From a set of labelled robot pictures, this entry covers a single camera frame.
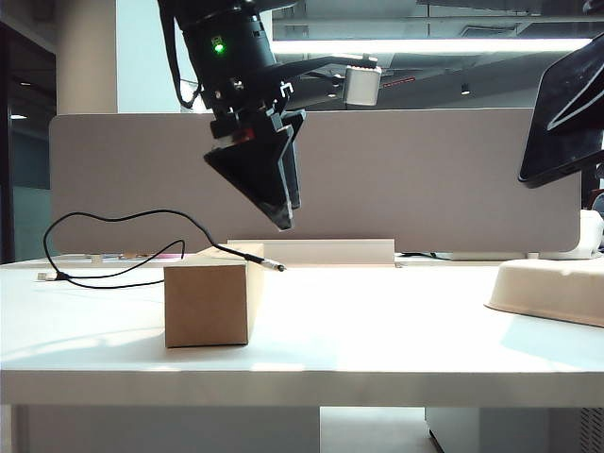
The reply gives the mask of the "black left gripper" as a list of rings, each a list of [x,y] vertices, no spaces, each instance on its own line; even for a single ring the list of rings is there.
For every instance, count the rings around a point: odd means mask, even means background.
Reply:
[[[293,210],[301,206],[295,138],[306,112],[286,106],[293,82],[306,72],[303,63],[278,63],[240,74],[207,73],[200,80],[201,98],[214,115],[213,138],[250,140],[215,147],[205,162],[279,230],[293,227]]]

